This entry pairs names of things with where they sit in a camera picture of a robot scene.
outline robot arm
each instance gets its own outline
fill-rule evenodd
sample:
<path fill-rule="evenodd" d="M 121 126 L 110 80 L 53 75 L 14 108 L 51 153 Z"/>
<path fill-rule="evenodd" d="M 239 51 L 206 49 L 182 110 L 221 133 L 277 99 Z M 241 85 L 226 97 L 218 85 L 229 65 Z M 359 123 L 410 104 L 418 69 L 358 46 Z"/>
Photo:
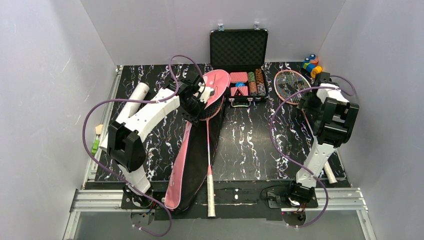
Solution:
<path fill-rule="evenodd" d="M 102 150 L 106 151 L 117 162 L 125 179 L 143 193 L 146 193 L 151 186 L 143 168 L 146 159 L 143 142 L 148 134 L 170 112 L 179 107 L 182 107 L 183 117 L 196 125 L 209 96 L 214 91 L 205 85 L 201 76 L 197 76 L 194 81 L 181 79 L 178 83 L 179 90 L 174 97 L 167 101 L 146 104 L 128 118 L 117 118 L 108 127 L 107 139 L 100 144 Z M 175 90 L 176 83 L 169 80 L 152 101 L 166 98 L 172 95 Z M 128 186 L 128 188 L 134 197 L 136 192 L 132 190 L 132 186 Z"/>
<path fill-rule="evenodd" d="M 339 87 L 328 72 L 316 75 L 314 87 L 318 86 Z M 344 98 L 340 90 L 322 88 L 305 94 L 297 108 L 304 108 L 313 116 L 313 144 L 304 162 L 313 176 L 301 168 L 289 196 L 299 203 L 308 203 L 317 185 L 313 177 L 319 176 L 329 157 L 351 137 L 359 106 Z"/>

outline white panel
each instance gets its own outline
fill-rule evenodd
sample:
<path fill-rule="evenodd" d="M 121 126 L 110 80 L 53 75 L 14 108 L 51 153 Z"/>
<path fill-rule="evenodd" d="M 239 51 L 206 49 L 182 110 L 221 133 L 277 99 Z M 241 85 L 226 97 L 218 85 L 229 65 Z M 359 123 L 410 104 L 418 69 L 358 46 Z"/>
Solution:
<path fill-rule="evenodd" d="M 2 1 L 0 64 L 0 239 L 62 239 L 115 66 L 79 0 Z"/>
<path fill-rule="evenodd" d="M 341 158 L 378 239 L 424 235 L 423 13 L 422 0 L 347 0 L 318 54 L 324 70 L 357 90 L 359 115 Z"/>
<path fill-rule="evenodd" d="M 167 64 L 176 49 L 173 0 L 82 0 L 116 65 Z"/>
<path fill-rule="evenodd" d="M 267 61 L 316 53 L 345 0 L 82 0 L 117 65 L 167 64 L 173 54 L 209 62 L 209 32 L 269 30 Z"/>

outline badminton racket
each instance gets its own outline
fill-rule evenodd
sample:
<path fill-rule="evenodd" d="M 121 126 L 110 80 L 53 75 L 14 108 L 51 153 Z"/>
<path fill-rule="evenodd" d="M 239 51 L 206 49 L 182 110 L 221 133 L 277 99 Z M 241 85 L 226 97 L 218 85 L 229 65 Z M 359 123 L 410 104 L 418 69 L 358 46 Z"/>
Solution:
<path fill-rule="evenodd" d="M 297 71 L 282 70 L 279 71 L 274 77 L 275 92 L 277 93 L 278 97 L 283 101 L 286 100 L 292 94 L 295 94 L 300 90 L 310 87 L 311 85 L 306 80 L 306 78 Z M 289 101 L 287 101 L 287 103 L 291 105 L 298 105 L 301 99 L 302 96 L 298 94 Z"/>
<path fill-rule="evenodd" d="M 207 135 L 207 216 L 215 217 L 215 199 L 214 199 L 214 177 L 212 176 L 211 165 L 211 144 L 209 141 L 209 120 L 215 117 L 221 110 L 224 102 L 224 96 L 216 99 L 214 103 L 209 105 L 203 112 L 200 120 L 206 121 L 206 135 Z"/>

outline table surface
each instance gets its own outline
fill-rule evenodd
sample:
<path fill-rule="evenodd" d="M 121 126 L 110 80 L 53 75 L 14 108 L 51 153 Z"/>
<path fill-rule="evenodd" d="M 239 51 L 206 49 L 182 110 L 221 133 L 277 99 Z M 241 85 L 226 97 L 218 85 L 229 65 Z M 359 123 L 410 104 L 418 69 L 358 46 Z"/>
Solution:
<path fill-rule="evenodd" d="M 215 181 L 237 180 L 277 180 L 293 179 L 300 167 L 282 158 L 274 149 L 269 134 L 269 121 L 275 109 L 282 102 L 274 92 L 274 76 L 285 69 L 300 71 L 301 62 L 266 62 L 263 71 L 269 97 L 264 102 L 254 102 L 250 108 L 232 108 L 225 106 L 225 118 L 219 136 L 218 148 L 213 160 Z M 209 64 L 199 64 L 207 73 L 212 70 Z M 185 78 L 195 70 L 192 64 L 173 65 L 172 70 L 178 78 Z M 138 83 L 149 85 L 146 100 L 151 99 L 170 77 L 167 65 L 131 65 L 124 66 L 116 98 L 127 99 Z M 124 106 L 124 102 L 115 102 L 111 120 L 113 121 Z M 173 162 L 183 140 L 186 121 L 178 110 L 168 114 L 146 138 L 146 173 L 150 181 L 169 180 Z M 296 111 L 296 107 L 286 104 L 278 113 L 274 124 L 274 137 L 280 150 L 293 160 L 303 163 L 313 143 L 312 134 L 305 118 Z M 123 176 L 115 162 L 105 152 L 100 162 L 112 171 Z M 345 179 L 346 174 L 337 153 L 328 160 L 334 175 Z M 320 175 L 326 179 L 324 171 Z M 117 182 L 114 176 L 98 168 L 95 181 Z"/>

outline racket cover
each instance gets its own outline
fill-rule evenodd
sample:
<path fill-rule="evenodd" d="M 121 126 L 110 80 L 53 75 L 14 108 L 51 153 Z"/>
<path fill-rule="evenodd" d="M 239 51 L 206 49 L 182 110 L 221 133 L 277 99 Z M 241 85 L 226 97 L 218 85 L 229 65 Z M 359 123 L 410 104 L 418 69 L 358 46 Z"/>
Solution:
<path fill-rule="evenodd" d="M 208 87 L 215 89 L 206 108 L 222 95 L 230 86 L 230 75 L 224 70 L 213 70 L 203 76 Z M 210 154 L 217 150 L 220 131 L 224 121 L 224 108 L 209 120 Z M 208 174 L 208 141 L 206 121 L 199 121 L 197 126 L 187 122 L 184 137 L 178 155 L 173 164 L 165 195 L 165 206 L 169 209 L 184 211 L 196 197 Z"/>

